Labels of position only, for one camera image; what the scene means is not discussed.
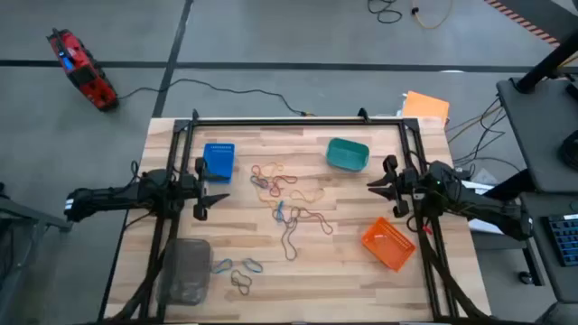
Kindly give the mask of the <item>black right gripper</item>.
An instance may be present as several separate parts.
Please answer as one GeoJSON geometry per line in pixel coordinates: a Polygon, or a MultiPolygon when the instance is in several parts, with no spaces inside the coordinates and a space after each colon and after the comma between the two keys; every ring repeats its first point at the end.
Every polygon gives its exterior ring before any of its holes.
{"type": "Polygon", "coordinates": [[[367,184],[368,190],[387,200],[393,200],[393,214],[395,218],[402,218],[410,212],[409,203],[403,198],[410,195],[413,204],[420,209],[425,199],[425,188],[418,185],[418,173],[415,168],[406,168],[397,172],[397,158],[388,155],[383,162],[385,176],[367,184]]]}

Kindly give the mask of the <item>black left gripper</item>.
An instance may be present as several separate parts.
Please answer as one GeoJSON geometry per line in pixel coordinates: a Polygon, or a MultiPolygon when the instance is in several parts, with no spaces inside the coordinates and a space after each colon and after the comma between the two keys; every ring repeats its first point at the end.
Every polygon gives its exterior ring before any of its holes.
{"type": "MultiPolygon", "coordinates": [[[[206,221],[208,218],[207,209],[210,209],[217,202],[224,200],[229,196],[228,193],[207,195],[206,206],[203,202],[205,196],[204,188],[204,172],[207,163],[204,158],[199,157],[195,159],[194,170],[198,173],[197,176],[186,171],[187,166],[182,167],[179,173],[179,191],[180,197],[184,200],[196,199],[197,203],[193,206],[193,216],[199,221],[206,221]]],[[[210,173],[206,177],[208,182],[230,182],[231,176],[217,175],[210,173]]]]}

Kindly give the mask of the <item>yellow rubber band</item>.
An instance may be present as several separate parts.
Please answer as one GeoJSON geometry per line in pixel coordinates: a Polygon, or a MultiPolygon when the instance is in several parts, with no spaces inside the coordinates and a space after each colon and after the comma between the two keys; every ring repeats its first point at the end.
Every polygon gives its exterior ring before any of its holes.
{"type": "Polygon", "coordinates": [[[306,203],[314,203],[321,200],[325,195],[324,189],[318,188],[314,190],[293,190],[289,194],[291,200],[304,201],[306,203]]]}
{"type": "Polygon", "coordinates": [[[270,209],[276,209],[278,206],[278,200],[266,194],[265,191],[259,187],[256,187],[257,198],[265,203],[270,209]]]}

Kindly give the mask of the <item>orange rubber band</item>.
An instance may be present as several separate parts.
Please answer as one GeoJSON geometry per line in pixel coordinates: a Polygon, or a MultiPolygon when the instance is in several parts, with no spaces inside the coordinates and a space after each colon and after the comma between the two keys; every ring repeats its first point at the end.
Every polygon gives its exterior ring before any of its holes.
{"type": "Polygon", "coordinates": [[[268,162],[258,165],[257,175],[262,178],[272,178],[279,175],[284,170],[284,166],[279,162],[268,162]]]}

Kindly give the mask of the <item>brown rubber band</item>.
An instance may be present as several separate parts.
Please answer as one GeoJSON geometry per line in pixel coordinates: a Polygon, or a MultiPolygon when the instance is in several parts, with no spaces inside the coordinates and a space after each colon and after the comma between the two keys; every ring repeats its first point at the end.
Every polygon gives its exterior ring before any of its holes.
{"type": "Polygon", "coordinates": [[[300,207],[291,207],[288,217],[285,219],[285,225],[288,230],[295,229],[301,216],[300,207]]]}
{"type": "Polygon", "coordinates": [[[242,274],[238,269],[234,269],[230,275],[230,281],[235,286],[241,295],[247,296],[250,294],[250,287],[252,279],[245,274],[242,274]]]}
{"type": "Polygon", "coordinates": [[[292,234],[298,227],[299,220],[291,218],[285,223],[285,230],[281,236],[281,244],[284,249],[284,257],[287,261],[294,261],[298,256],[298,250],[292,242],[292,234]]]}
{"type": "Polygon", "coordinates": [[[299,221],[317,221],[320,224],[322,232],[325,235],[332,235],[334,232],[333,226],[326,220],[326,218],[320,212],[311,212],[310,210],[301,208],[301,216],[299,221]]]}

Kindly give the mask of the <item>blue plastic basket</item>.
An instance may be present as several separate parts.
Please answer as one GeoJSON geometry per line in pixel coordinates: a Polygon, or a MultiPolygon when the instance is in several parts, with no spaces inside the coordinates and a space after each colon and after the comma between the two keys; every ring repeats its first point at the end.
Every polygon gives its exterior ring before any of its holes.
{"type": "Polygon", "coordinates": [[[235,145],[227,143],[207,143],[204,145],[203,158],[212,175],[221,176],[214,183],[230,183],[235,162],[235,145]]]}

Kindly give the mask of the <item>orange paper folder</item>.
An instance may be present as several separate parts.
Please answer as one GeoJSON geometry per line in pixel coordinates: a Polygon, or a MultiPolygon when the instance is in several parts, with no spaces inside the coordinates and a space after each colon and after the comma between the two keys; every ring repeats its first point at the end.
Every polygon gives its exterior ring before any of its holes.
{"type": "Polygon", "coordinates": [[[446,125],[449,117],[450,103],[436,97],[430,97],[414,91],[406,93],[402,116],[438,117],[446,125]]]}

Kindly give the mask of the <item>white paper sheet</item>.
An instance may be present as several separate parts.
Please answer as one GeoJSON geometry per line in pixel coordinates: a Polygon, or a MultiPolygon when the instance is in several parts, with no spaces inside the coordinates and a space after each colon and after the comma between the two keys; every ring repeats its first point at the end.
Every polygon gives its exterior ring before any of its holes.
{"type": "MultiPolygon", "coordinates": [[[[492,190],[493,187],[491,185],[481,184],[472,181],[462,181],[462,185],[468,189],[473,190],[476,194],[485,194],[487,191],[492,190]]],[[[497,235],[503,235],[503,232],[497,227],[488,222],[473,219],[469,222],[470,230],[483,232],[483,233],[491,233],[497,235]]]]}

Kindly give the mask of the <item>black desk base bar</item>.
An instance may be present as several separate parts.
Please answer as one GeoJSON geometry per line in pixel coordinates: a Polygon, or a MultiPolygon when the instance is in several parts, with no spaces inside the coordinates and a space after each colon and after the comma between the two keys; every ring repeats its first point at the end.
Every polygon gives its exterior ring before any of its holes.
{"type": "Polygon", "coordinates": [[[484,196],[495,200],[513,200],[520,193],[531,192],[535,189],[529,171],[525,169],[488,190],[484,193],[484,196]]]}

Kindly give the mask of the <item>grey metal stand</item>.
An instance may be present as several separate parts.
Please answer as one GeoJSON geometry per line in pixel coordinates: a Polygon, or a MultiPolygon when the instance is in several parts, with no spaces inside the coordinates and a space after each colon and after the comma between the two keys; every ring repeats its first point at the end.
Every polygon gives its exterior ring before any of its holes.
{"type": "Polygon", "coordinates": [[[69,232],[71,223],[13,201],[0,182],[0,325],[10,318],[23,269],[48,228],[69,232]]]}

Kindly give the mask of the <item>black keyboard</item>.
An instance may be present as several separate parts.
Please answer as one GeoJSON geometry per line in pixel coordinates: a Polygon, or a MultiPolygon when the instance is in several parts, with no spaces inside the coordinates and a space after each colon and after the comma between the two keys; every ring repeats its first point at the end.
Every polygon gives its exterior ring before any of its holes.
{"type": "Polygon", "coordinates": [[[578,266],[578,214],[546,217],[545,228],[560,264],[578,266]]]}

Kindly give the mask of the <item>black round object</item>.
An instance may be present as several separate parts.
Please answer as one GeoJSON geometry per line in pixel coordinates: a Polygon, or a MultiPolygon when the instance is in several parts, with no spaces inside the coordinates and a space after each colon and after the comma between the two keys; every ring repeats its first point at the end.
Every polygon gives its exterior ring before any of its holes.
{"type": "Polygon", "coordinates": [[[578,171],[578,130],[563,140],[558,149],[558,156],[566,166],[578,171]]]}

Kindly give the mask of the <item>dark grey keyboard desk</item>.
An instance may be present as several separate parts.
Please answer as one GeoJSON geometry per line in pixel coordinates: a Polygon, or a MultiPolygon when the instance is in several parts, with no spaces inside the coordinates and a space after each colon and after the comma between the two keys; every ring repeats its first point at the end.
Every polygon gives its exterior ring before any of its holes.
{"type": "Polygon", "coordinates": [[[578,214],[578,197],[522,193],[520,199],[533,219],[533,238],[556,299],[559,302],[578,303],[578,266],[564,267],[560,264],[545,228],[546,217],[578,214]]]}

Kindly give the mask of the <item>black aluminium table frame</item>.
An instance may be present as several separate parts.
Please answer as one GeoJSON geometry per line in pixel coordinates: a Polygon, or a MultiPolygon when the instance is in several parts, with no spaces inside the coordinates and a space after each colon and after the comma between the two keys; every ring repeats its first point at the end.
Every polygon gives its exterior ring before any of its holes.
{"type": "Polygon", "coordinates": [[[210,193],[229,196],[209,211],[206,221],[193,216],[187,203],[177,223],[157,221],[143,211],[128,214],[129,228],[122,234],[101,307],[101,316],[121,311],[145,277],[155,244],[169,237],[204,239],[216,261],[230,258],[230,271],[210,278],[206,299],[196,306],[162,306],[157,293],[148,314],[168,322],[184,323],[315,323],[430,321],[457,316],[461,307],[447,293],[440,277],[414,253],[399,272],[387,268],[361,243],[361,238],[382,217],[415,244],[428,239],[440,247],[461,288],[483,311],[489,308],[474,251],[471,232],[463,218],[445,215],[429,231],[408,231],[406,221],[395,218],[393,203],[368,191],[367,184],[383,175],[382,162],[390,154],[401,167],[423,170],[428,162],[451,161],[443,127],[435,119],[399,117],[264,117],[202,118],[193,129],[191,156],[201,156],[207,143],[235,145],[231,182],[212,184],[210,193]],[[327,164],[332,138],[365,144],[368,165],[350,172],[327,164]],[[299,221],[292,234],[298,250],[287,261],[281,244],[285,223],[277,223],[272,209],[256,195],[250,181],[253,165],[281,163],[279,175],[298,178],[280,182],[284,221],[291,207],[320,212],[333,226],[325,235],[317,221],[299,221]],[[324,189],[314,203],[291,200],[293,190],[324,189]],[[241,261],[257,260],[264,271],[248,271],[241,261]],[[252,279],[243,296],[231,284],[234,269],[252,279]]]}

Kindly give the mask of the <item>black desk post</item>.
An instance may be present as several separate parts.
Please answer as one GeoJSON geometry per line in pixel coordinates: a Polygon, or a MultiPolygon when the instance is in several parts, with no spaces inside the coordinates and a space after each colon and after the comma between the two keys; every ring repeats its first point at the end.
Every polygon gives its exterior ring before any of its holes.
{"type": "Polygon", "coordinates": [[[540,61],[522,79],[515,83],[515,88],[520,93],[530,92],[535,85],[547,74],[554,71],[565,60],[569,59],[578,51],[578,34],[561,43],[547,57],[540,61]]]}

